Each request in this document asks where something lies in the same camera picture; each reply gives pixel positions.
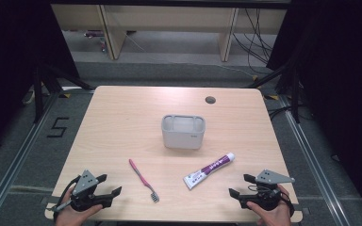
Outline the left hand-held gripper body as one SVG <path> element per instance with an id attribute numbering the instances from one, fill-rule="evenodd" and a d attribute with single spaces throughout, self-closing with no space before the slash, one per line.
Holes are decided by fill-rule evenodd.
<path id="1" fill-rule="evenodd" d="M 97 204 L 102 204 L 104 208 L 110 207 L 113 198 L 94 194 L 99 184 L 96 177 L 85 169 L 71 194 L 72 208 L 75 211 L 85 211 Z"/>

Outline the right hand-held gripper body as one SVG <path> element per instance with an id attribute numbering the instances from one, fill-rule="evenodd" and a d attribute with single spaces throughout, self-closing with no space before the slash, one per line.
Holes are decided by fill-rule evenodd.
<path id="1" fill-rule="evenodd" d="M 271 171 L 269 169 L 262 170 L 255 176 L 256 183 L 254 195 L 239 195 L 239 204 L 242 209 L 249 209 L 247 202 L 254 202 L 266 211 L 271 211 L 277 207 L 282 200 L 281 191 L 278 185 L 284 183 L 294 183 L 295 179 Z M 290 200 L 286 201 L 290 211 L 294 211 L 294 205 Z"/>

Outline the pink toothbrush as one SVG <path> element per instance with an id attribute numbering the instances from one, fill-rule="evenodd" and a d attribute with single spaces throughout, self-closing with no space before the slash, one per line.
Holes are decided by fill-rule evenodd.
<path id="1" fill-rule="evenodd" d="M 134 161 L 132 159 L 129 159 L 128 162 L 129 162 L 131 168 L 133 169 L 133 171 L 136 172 L 137 175 L 139 176 L 139 178 L 140 178 L 141 182 L 143 183 L 143 185 L 148 187 L 151 190 L 151 199 L 152 199 L 152 201 L 153 202 L 159 202 L 159 197 L 158 197 L 157 193 L 152 188 L 152 186 L 145 180 L 145 178 L 142 176 L 139 169 L 135 165 Z"/>

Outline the white and purple toothpaste tube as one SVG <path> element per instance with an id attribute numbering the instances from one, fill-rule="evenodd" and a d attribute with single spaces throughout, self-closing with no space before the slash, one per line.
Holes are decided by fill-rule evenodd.
<path id="1" fill-rule="evenodd" d="M 183 178 L 183 181 L 189 190 L 192 190 L 194 187 L 199 185 L 208 177 L 211 173 L 220 168 L 230 164 L 235 160 L 235 155 L 233 153 L 228 153 L 213 163 L 193 172 Z"/>

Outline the grey plastic holder box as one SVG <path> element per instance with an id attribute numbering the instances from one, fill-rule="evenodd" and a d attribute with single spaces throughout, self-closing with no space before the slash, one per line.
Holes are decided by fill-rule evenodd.
<path id="1" fill-rule="evenodd" d="M 203 143 L 206 121 L 200 116 L 166 115 L 161 130 L 167 148 L 197 150 Z"/>

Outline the person's left hand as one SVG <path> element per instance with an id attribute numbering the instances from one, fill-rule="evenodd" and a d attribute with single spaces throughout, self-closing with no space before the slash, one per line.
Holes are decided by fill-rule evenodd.
<path id="1" fill-rule="evenodd" d="M 82 224 L 91 216 L 103 209 L 102 204 L 97 204 L 91 208 L 77 212 L 71 206 L 65 207 L 58 213 L 55 226 L 82 226 Z"/>

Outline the person's right hand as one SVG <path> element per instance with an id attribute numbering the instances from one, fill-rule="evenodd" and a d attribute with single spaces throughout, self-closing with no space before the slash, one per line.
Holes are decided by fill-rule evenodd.
<path id="1" fill-rule="evenodd" d="M 255 212 L 259 219 L 256 222 L 257 226 L 291 226 L 290 208 L 286 201 L 289 200 L 288 191 L 281 185 L 278 185 L 281 191 L 282 200 L 277 207 L 271 211 L 262 209 L 254 202 L 247 202 L 247 205 Z"/>

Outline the black metal stand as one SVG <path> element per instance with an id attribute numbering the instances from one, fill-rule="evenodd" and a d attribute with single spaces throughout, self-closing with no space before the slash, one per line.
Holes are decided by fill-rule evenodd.
<path id="1" fill-rule="evenodd" d="M 279 69 L 274 72 L 267 74 L 262 79 L 254 81 L 253 84 L 247 86 L 247 89 L 256 89 L 267 82 L 270 82 L 272 79 L 280 77 L 276 91 L 278 93 L 284 93 L 287 89 L 291 91 L 291 115 L 292 118 L 299 123 L 299 111 L 298 111 L 298 101 L 299 101 L 299 74 L 296 70 L 296 65 L 291 62 L 287 62 L 285 65 L 281 66 Z"/>
<path id="2" fill-rule="evenodd" d="M 58 82 L 59 78 L 64 78 L 67 81 L 79 86 L 85 90 L 95 90 L 95 87 L 82 81 L 79 76 L 71 75 L 63 70 L 51 66 L 46 63 L 40 63 L 35 67 L 33 72 L 33 87 L 35 94 L 36 114 L 34 122 L 38 122 L 44 112 L 44 103 L 42 100 L 42 86 L 45 86 L 50 94 L 59 94 L 63 88 Z"/>

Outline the dark curtain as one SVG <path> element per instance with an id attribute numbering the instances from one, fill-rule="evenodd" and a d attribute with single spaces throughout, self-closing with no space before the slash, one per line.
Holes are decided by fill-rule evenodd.
<path id="1" fill-rule="evenodd" d="M 362 0 L 290 0 L 269 68 L 283 66 L 299 40 L 306 98 L 362 197 Z"/>
<path id="2" fill-rule="evenodd" d="M 41 64 L 78 76 L 50 0 L 0 0 L 0 135 Z"/>

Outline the small colourful clutter under desk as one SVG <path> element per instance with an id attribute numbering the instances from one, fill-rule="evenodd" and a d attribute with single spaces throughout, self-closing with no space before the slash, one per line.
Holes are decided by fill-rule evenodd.
<path id="1" fill-rule="evenodd" d="M 87 30 L 84 33 L 84 36 L 89 39 L 98 39 L 101 46 L 101 51 L 103 53 L 107 52 L 107 43 L 105 39 L 105 34 L 102 30 Z"/>

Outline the beige wooden desk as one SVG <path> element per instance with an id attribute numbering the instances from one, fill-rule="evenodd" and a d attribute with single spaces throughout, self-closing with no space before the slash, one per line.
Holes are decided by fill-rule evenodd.
<path id="1" fill-rule="evenodd" d="M 217 34 L 223 62 L 228 60 L 234 34 L 276 35 L 286 15 L 283 9 L 71 4 L 54 4 L 52 10 L 63 30 L 101 30 L 112 59 L 120 56 L 128 31 L 172 31 Z"/>

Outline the metal floor rail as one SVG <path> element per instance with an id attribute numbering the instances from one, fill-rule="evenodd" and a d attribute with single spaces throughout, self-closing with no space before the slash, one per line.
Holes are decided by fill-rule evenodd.
<path id="1" fill-rule="evenodd" d="M 304 133 L 301 124 L 298 122 L 299 117 L 292 114 L 292 110 L 286 112 L 286 118 L 296 137 L 299 146 L 303 152 L 304 158 L 313 174 L 313 177 L 319 187 L 322 197 L 330 211 L 330 214 L 337 226 L 351 226 L 346 217 L 345 211 L 339 201 L 336 192 L 327 179 L 319 160 L 313 152 L 313 149 Z"/>
<path id="2" fill-rule="evenodd" d="M 25 141 L 22 143 L 22 146 L 20 147 L 19 151 L 16 153 L 14 159 L 10 163 L 8 170 L 6 171 L 3 179 L 0 181 L 0 208 L 6 196 L 8 195 L 8 192 L 14 180 L 17 178 L 17 175 L 19 174 L 25 160 L 27 159 L 32 146 L 36 142 L 38 135 L 46 122 L 48 114 L 52 106 L 56 102 L 57 98 L 58 98 L 57 93 L 49 95 L 45 104 L 42 107 L 42 114 L 40 118 L 32 124 L 31 129 L 25 138 Z"/>

